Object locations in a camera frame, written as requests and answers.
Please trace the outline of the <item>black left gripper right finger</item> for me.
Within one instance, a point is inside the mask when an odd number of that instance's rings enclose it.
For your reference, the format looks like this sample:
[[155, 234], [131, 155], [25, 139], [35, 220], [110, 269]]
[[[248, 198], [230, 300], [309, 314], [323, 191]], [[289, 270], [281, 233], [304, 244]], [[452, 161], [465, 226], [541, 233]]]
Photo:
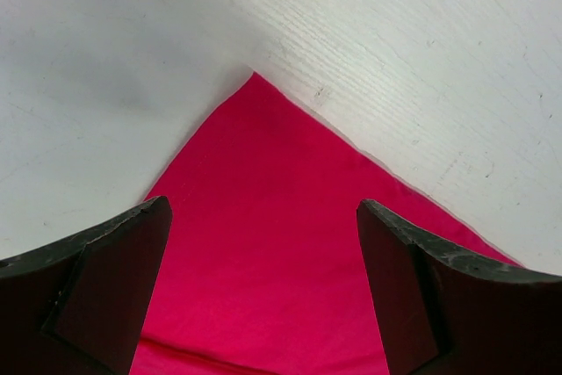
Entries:
[[559, 276], [473, 252], [373, 200], [357, 227], [390, 373], [560, 373]]

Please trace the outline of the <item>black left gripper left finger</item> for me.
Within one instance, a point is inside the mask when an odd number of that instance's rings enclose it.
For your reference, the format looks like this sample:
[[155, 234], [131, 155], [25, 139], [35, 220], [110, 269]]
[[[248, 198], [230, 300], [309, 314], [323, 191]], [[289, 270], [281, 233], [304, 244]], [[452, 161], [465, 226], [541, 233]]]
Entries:
[[1, 261], [3, 374], [127, 374], [172, 221], [155, 197]]

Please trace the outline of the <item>magenta t shirt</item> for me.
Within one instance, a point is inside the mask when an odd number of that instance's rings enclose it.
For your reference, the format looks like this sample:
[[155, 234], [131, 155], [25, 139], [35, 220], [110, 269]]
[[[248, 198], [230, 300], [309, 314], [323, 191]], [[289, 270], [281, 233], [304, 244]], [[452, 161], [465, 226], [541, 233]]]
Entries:
[[134, 374], [384, 374], [357, 234], [372, 198], [501, 259], [252, 75], [156, 182], [173, 221]]

